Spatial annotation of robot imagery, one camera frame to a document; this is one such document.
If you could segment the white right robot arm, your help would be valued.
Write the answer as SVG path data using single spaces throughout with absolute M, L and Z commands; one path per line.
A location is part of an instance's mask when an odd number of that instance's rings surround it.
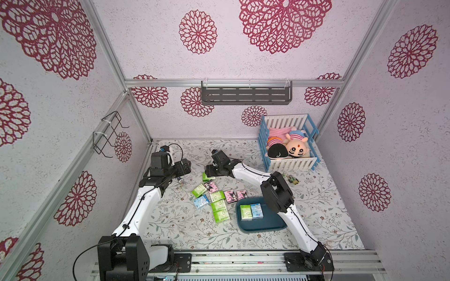
M 212 151 L 213 163 L 205 167 L 207 176 L 229 176 L 261 189 L 266 206 L 287 225 L 300 251 L 300 265 L 308 271 L 318 269 L 323 274 L 335 271 L 330 250 L 319 242 L 299 214 L 293 193 L 279 172 L 267 173 L 251 168 L 240 159 L 228 157 L 223 151 Z

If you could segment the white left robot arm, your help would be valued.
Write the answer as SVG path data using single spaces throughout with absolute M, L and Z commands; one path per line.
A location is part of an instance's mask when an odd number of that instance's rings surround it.
M 147 248 L 142 234 L 145 221 L 176 178 L 190 174 L 191 161 L 172 160 L 167 148 L 151 155 L 151 165 L 139 182 L 137 196 L 123 222 L 97 245 L 98 268 L 102 281 L 144 281 L 152 270 L 177 267 L 173 246 L 156 244 Z

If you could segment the blue tissue pack top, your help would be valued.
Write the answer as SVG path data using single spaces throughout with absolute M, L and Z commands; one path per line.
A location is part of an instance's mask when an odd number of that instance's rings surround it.
M 252 214 L 253 220 L 262 219 L 264 217 L 263 210 L 262 210 L 260 203 L 251 204 L 250 208 L 251 208 L 251 214 Z

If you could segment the green tissue pack top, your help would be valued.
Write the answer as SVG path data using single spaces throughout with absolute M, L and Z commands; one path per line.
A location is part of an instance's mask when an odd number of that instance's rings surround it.
M 208 176 L 205 172 L 202 173 L 202 181 L 204 183 L 207 183 L 207 182 L 212 181 L 214 179 L 215 179 L 214 176 Z

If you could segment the dark teal storage box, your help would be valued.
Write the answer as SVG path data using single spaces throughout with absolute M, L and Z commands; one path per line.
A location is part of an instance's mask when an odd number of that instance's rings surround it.
M 243 220 L 240 206 L 257 203 L 261 204 L 263 217 L 252 220 Z M 287 225 L 282 218 L 267 207 L 263 197 L 248 197 L 239 200 L 236 205 L 236 217 L 239 229 L 245 234 L 281 231 L 287 228 Z

